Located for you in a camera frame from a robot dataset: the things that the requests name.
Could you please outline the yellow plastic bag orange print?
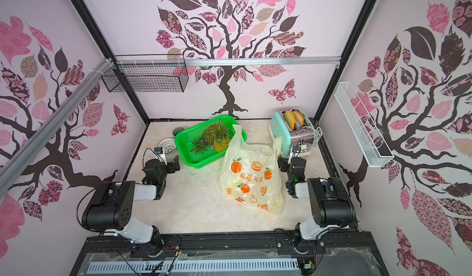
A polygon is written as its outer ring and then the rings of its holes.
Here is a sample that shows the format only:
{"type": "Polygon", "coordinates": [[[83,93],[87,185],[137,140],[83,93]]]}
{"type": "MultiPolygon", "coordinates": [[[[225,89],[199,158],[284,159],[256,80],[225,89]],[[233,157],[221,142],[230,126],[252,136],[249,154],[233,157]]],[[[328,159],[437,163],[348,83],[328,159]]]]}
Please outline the yellow plastic bag orange print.
{"type": "Polygon", "coordinates": [[[223,159],[220,188],[233,200],[280,215],[284,206],[278,159],[282,139],[271,146],[248,144],[243,129],[233,125],[235,133],[223,159]]]}

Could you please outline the large pineapple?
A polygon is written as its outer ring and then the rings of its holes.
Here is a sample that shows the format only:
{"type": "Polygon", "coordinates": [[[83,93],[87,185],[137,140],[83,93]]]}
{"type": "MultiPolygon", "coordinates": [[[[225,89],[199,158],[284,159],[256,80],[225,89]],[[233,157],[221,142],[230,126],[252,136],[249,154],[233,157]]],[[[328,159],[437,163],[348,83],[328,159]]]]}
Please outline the large pineapple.
{"type": "Polygon", "coordinates": [[[222,121],[212,123],[204,131],[202,136],[209,145],[213,145],[213,148],[217,153],[225,151],[229,147],[231,141],[229,127],[222,121]]]}

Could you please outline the small pineapple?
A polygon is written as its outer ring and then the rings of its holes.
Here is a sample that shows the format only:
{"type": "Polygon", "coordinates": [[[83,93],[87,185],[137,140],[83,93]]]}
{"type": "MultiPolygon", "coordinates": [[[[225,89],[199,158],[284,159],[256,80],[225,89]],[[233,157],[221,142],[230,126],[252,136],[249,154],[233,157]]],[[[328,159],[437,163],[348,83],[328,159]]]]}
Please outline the small pineapple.
{"type": "Polygon", "coordinates": [[[211,144],[208,142],[208,140],[205,137],[196,138],[192,142],[192,145],[193,145],[193,148],[191,151],[195,154],[204,152],[211,146],[211,144]]]}

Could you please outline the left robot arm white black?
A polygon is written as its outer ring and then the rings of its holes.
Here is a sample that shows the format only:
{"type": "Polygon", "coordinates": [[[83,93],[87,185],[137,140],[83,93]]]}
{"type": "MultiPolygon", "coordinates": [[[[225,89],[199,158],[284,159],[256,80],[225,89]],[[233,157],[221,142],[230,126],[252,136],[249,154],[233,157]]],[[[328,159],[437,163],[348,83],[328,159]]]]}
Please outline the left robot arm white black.
{"type": "Polygon", "coordinates": [[[179,157],[171,162],[161,157],[145,162],[145,177],[135,181],[107,182],[91,190],[93,194],[83,214],[76,209],[76,219],[82,229],[109,233],[138,245],[141,252],[156,257],[163,252],[163,239],[157,227],[146,224],[133,215],[134,202],[162,198],[169,174],[180,171],[179,157]]]}

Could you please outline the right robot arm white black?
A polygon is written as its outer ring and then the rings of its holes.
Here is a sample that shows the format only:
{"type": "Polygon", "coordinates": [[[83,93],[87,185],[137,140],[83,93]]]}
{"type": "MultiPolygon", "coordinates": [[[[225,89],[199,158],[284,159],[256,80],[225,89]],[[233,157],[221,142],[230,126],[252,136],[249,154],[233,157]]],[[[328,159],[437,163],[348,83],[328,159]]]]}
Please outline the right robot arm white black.
{"type": "Polygon", "coordinates": [[[296,225],[293,246],[318,241],[333,229],[350,228],[356,221],[355,208],[342,182],[335,178],[306,178],[307,160],[301,157],[278,159],[281,172],[288,176],[287,193],[310,202],[311,216],[296,225]]]}

